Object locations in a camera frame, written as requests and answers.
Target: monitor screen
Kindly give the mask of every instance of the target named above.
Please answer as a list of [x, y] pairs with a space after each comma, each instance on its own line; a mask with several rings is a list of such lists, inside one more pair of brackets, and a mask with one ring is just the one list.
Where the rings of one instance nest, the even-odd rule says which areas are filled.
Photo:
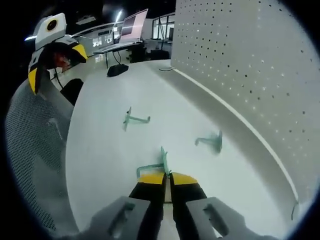
[[134, 42], [141, 39], [142, 28], [145, 23], [148, 9], [127, 17], [122, 26], [120, 43]]

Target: white table surface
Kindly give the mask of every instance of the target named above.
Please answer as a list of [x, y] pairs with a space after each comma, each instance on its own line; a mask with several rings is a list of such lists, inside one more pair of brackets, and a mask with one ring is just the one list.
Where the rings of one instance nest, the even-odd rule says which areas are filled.
[[[168, 83], [178, 73], [158, 68], [169, 65], [169, 60], [134, 63], [116, 77], [94, 68], [86, 77], [66, 144], [66, 185], [79, 230], [96, 212], [128, 196], [137, 183], [137, 168], [158, 163], [163, 146], [173, 172], [196, 178], [208, 197], [244, 215], [254, 232], [283, 237], [287, 227], [251, 165], [254, 160], [230, 136], [223, 137], [219, 155], [201, 143], [195, 146], [197, 137], [217, 133], [220, 126]], [[133, 117], [151, 116], [150, 123], [129, 123], [125, 132], [130, 107]]]

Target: desk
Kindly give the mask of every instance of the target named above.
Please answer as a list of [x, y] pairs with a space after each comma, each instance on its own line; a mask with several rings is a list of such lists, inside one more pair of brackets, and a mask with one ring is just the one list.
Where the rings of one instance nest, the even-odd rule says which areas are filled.
[[132, 46], [138, 46], [140, 45], [141, 42], [127, 42], [127, 43], [117, 43], [114, 45], [109, 45], [106, 47], [101, 48], [98, 51], [93, 52], [94, 54], [105, 54], [105, 64], [106, 64], [106, 68], [108, 69], [108, 56], [107, 54], [110, 52], [119, 52], [121, 50], [126, 50]]
[[[66, 144], [66, 185], [79, 230], [103, 207], [128, 196], [137, 168], [159, 163], [163, 146], [173, 172], [196, 178], [208, 197], [237, 210], [254, 232], [282, 237], [287, 227], [273, 192], [282, 181], [277, 163], [221, 103], [205, 98], [206, 105], [200, 105], [202, 89], [174, 70], [159, 71], [169, 65], [170, 60], [139, 62], [119, 76], [106, 78], [104, 70], [95, 70], [87, 77]], [[130, 107], [133, 117], [151, 116], [150, 123], [130, 123], [125, 132]], [[196, 138], [219, 130], [224, 133], [219, 155], [207, 145], [195, 146]]]

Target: pegboard wall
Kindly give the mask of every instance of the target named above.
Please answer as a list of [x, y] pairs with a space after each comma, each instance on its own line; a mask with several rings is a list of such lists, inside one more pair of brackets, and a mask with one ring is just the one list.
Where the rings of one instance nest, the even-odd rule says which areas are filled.
[[171, 65], [239, 112], [280, 158], [298, 201], [310, 200], [320, 59], [295, 16], [276, 0], [177, 0], [174, 28]]

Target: black desk leg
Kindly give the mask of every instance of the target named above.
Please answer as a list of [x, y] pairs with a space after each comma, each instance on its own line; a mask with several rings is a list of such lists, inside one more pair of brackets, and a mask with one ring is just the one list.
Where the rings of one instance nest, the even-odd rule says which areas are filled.
[[107, 52], [105, 53], [105, 63], [106, 63], [106, 69], [108, 69], [108, 56], [107, 56]]

